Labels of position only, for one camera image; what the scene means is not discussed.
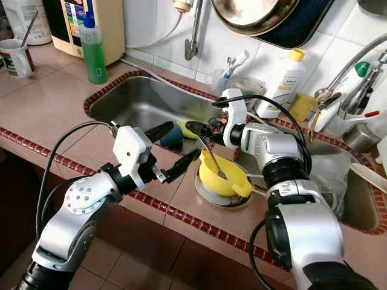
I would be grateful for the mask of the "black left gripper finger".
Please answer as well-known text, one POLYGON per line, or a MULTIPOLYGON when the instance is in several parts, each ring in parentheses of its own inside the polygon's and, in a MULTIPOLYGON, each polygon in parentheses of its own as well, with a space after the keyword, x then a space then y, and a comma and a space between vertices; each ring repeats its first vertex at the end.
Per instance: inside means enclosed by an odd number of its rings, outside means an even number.
POLYGON ((188 171, 188 168, 194 160, 197 160, 201 155, 201 149, 194 149, 182 158, 180 158, 174 165, 166 171, 166 182, 172 183, 177 178, 183 176, 188 171))
POLYGON ((173 121, 167 121, 145 132, 146 137, 157 144, 176 144, 177 125, 173 121))

